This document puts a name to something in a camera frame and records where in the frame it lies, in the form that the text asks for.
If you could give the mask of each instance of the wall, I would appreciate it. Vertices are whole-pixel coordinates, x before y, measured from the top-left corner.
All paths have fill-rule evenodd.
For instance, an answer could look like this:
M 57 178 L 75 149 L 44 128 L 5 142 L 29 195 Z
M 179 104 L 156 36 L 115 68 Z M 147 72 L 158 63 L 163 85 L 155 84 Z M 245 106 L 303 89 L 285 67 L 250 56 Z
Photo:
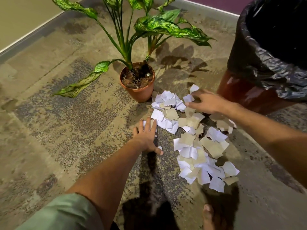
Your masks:
M 243 8 L 252 0 L 189 0 L 224 11 L 240 14 Z
M 0 6 L 0 51 L 62 11 L 51 0 L 0 0 Z

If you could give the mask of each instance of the baseboard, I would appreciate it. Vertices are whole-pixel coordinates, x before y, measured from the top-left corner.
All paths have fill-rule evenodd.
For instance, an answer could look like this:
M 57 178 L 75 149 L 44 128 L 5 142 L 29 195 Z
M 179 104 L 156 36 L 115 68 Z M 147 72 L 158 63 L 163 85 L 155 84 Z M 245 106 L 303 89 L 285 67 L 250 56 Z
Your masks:
M 155 0 L 156 3 L 164 3 L 165 0 Z M 90 6 L 94 3 L 101 2 L 101 0 L 81 0 L 80 3 L 84 6 Z M 194 3 L 188 0 L 176 0 L 171 3 L 172 7 L 187 10 L 194 14 L 200 14 L 203 16 L 210 17 L 221 21 L 221 23 L 226 24 L 230 27 L 236 27 L 239 15 L 229 13 L 227 11 L 219 10 L 213 7 L 205 6 L 202 4 Z M 64 23 L 68 22 L 71 18 L 80 15 L 78 12 L 74 11 L 63 11 L 60 14 L 54 16 L 52 19 L 38 26 L 33 31 L 24 35 L 17 41 L 13 42 L 11 45 L 0 50 L 0 64 L 7 61 L 9 58 L 16 55 L 18 52 L 24 50 L 26 47 L 30 46 L 32 43 L 38 39 L 47 36 L 54 29 Z

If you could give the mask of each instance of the purple wall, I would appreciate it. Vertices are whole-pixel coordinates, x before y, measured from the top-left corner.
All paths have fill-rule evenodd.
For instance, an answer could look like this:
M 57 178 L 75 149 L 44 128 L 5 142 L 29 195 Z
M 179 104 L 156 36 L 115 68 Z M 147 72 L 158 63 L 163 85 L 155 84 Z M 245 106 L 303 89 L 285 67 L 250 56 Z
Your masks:
M 240 14 L 243 8 L 252 0 L 189 0 L 224 11 Z

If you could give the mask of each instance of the black plastic liner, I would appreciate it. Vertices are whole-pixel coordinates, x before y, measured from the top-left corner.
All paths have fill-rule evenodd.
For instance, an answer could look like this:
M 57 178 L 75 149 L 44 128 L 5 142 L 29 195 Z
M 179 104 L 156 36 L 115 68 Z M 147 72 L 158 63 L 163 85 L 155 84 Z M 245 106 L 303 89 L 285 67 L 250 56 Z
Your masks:
M 236 76 L 307 101 L 307 0 L 254 0 L 242 11 L 228 60 Z

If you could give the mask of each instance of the person's left hand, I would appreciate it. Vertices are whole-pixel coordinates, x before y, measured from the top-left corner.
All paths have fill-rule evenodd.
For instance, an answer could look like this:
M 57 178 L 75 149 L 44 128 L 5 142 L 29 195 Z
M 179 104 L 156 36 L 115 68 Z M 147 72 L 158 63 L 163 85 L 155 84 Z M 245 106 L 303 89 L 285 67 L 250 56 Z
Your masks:
M 132 140 L 142 145 L 142 151 L 144 152 L 155 152 L 156 154 L 163 155 L 163 151 L 153 143 L 156 134 L 157 121 L 154 120 L 150 129 L 150 117 L 148 117 L 144 130 L 143 128 L 143 120 L 141 119 L 138 129 L 137 127 L 133 128 Z

